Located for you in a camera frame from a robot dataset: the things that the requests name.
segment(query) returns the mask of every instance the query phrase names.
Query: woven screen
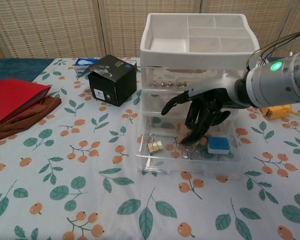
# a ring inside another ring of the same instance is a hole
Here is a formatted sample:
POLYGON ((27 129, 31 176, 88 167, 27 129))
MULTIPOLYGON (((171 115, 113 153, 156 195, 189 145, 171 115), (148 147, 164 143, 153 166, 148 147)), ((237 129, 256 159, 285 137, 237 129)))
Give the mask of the woven screen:
MULTIPOLYGON (((287 26, 287 31, 284 34, 282 34, 281 37, 284 37, 286 35, 293 34, 295 32, 299 32, 299 31, 300 31, 300 3, 296 8, 296 11, 291 19, 291 22, 287 26)), ((289 52, 293 52, 294 54, 300 52, 300 37, 297 38, 293 42, 293 44, 288 45, 287 47, 278 50, 276 52, 275 56, 285 57, 285 56, 288 56, 289 52)))
POLYGON ((101 24, 95 17, 93 1, 0 0, 0 34, 11 56, 104 55, 101 24))
POLYGON ((99 1, 103 1, 110 53, 118 57, 139 56, 148 13, 198 13, 200 8, 200 0, 99 1))
POLYGON ((289 0, 204 0, 203 13, 244 14, 260 47, 274 41, 285 20, 289 0))

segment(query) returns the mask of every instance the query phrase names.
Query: floral tablecloth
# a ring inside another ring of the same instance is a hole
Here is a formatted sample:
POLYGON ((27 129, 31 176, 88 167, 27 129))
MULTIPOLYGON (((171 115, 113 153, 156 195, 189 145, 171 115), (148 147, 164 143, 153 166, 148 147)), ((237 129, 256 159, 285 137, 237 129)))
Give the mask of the floral tablecloth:
POLYGON ((116 107, 92 98, 75 61, 57 58, 35 79, 61 105, 0 140, 0 239, 300 240, 300 117, 239 111, 239 180, 141 172, 140 71, 116 107))

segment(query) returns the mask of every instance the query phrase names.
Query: yellow tape measure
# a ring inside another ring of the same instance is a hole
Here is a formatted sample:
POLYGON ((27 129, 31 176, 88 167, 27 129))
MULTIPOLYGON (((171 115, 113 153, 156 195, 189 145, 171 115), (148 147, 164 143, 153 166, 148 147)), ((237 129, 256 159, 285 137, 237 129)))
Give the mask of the yellow tape measure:
POLYGON ((261 112, 262 115, 268 120, 284 118, 287 117, 289 114, 300 117, 299 112, 292 111, 292 106, 290 104, 261 108, 261 112))

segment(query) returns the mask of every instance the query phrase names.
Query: brown cloth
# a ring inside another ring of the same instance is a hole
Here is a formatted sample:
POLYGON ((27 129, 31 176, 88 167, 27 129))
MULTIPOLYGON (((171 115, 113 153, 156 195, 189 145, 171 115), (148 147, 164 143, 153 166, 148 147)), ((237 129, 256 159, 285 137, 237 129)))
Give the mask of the brown cloth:
POLYGON ((61 103, 60 98, 46 96, 36 105, 0 125, 0 139, 23 132, 39 122, 61 103))

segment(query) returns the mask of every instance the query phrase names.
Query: green indicator light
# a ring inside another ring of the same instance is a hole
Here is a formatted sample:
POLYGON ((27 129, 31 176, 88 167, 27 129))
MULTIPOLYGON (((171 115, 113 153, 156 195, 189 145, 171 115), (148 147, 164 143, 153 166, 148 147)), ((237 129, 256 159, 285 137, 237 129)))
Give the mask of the green indicator light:
POLYGON ((277 61, 270 67, 271 71, 277 71, 282 66, 282 61, 277 61))

